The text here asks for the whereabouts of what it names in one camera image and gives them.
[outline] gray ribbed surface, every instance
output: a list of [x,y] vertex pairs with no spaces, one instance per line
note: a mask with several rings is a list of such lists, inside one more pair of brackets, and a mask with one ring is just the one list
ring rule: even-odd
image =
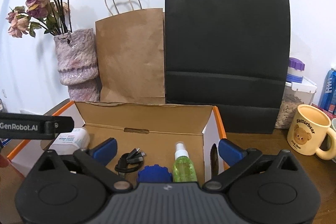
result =
[[199,190],[196,183],[141,183],[131,193],[112,197],[88,224],[247,224],[219,194]]

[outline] purple lid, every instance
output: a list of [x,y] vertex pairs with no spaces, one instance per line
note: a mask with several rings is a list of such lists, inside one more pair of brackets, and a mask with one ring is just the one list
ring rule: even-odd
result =
[[290,68],[298,69],[298,70],[305,70],[305,64],[294,57],[289,58],[289,64],[288,66]]

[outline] jar with purple lid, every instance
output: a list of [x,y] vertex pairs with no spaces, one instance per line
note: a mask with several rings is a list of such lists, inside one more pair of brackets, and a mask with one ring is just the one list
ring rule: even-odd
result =
[[305,64],[301,60],[290,57],[286,81],[302,83],[304,70]]

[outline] blue band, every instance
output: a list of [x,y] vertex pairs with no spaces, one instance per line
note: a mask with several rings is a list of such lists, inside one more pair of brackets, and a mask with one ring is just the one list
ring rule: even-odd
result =
[[296,83],[302,83],[303,80],[303,76],[296,76],[296,75],[291,75],[291,74],[287,74],[287,78],[286,81],[287,82],[296,82]]

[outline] brown paper bag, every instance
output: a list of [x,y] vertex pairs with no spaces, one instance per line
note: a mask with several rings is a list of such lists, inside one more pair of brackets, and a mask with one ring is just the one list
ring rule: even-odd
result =
[[102,102],[164,104],[163,11],[134,10],[96,22]]

